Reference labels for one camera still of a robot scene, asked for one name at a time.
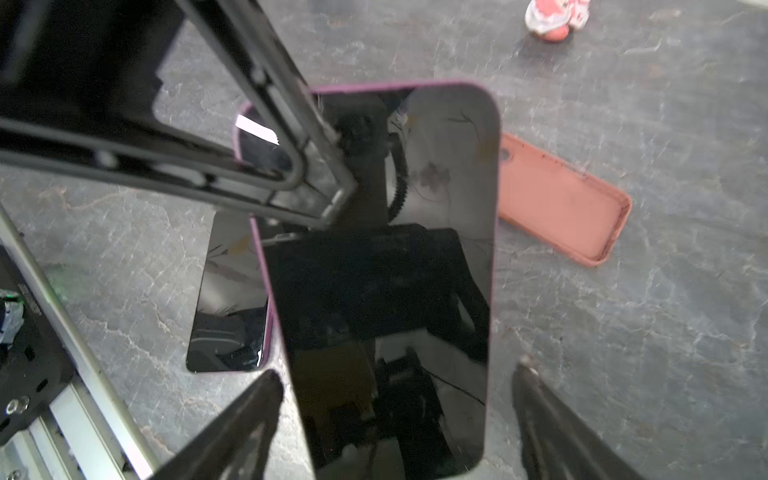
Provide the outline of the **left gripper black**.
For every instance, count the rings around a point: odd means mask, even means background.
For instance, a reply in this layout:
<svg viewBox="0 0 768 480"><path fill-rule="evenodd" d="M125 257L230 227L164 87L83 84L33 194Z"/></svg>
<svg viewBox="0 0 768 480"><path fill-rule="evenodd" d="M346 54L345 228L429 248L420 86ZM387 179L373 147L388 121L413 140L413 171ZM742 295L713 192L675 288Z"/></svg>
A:
<svg viewBox="0 0 768 480"><path fill-rule="evenodd" d="M219 147L183 142L153 105L185 20L174 1L4 1L1 162L258 216L279 183Z"/></svg>

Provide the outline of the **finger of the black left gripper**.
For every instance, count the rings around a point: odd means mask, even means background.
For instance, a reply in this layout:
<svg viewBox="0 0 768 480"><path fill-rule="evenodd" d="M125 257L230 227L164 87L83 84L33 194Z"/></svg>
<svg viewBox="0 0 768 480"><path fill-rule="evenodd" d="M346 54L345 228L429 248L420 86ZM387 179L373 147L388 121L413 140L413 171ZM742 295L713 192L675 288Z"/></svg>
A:
<svg viewBox="0 0 768 480"><path fill-rule="evenodd" d="M216 186L255 215L326 229L356 189L304 77L255 1L181 1L179 7L277 137L287 168L244 164Z"/></svg>

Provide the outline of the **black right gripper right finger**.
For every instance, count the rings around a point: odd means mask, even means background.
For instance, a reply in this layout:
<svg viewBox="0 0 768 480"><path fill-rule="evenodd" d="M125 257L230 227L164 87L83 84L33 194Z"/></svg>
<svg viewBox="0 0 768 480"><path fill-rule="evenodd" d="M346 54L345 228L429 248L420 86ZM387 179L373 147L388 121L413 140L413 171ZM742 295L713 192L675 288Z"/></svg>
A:
<svg viewBox="0 0 768 480"><path fill-rule="evenodd" d="M511 391L529 479L642 479L549 388L528 357L517 364Z"/></svg>

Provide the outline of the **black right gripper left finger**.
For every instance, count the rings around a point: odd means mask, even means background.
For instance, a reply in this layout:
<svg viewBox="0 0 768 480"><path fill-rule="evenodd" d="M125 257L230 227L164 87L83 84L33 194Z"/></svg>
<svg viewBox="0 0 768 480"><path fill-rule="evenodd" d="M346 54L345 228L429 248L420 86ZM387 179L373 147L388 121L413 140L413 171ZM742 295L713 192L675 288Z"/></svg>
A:
<svg viewBox="0 0 768 480"><path fill-rule="evenodd" d="M262 374L154 475L155 479L262 479L279 422L284 386Z"/></svg>

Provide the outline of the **pink phone case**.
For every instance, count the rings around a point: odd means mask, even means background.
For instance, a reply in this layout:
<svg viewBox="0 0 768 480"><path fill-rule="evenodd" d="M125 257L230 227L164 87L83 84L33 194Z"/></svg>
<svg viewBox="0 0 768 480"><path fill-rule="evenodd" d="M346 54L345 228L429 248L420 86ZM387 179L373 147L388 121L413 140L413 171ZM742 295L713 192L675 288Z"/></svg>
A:
<svg viewBox="0 0 768 480"><path fill-rule="evenodd" d="M627 222L630 196L512 134L502 134L501 152L499 217L583 266L603 264Z"/></svg>

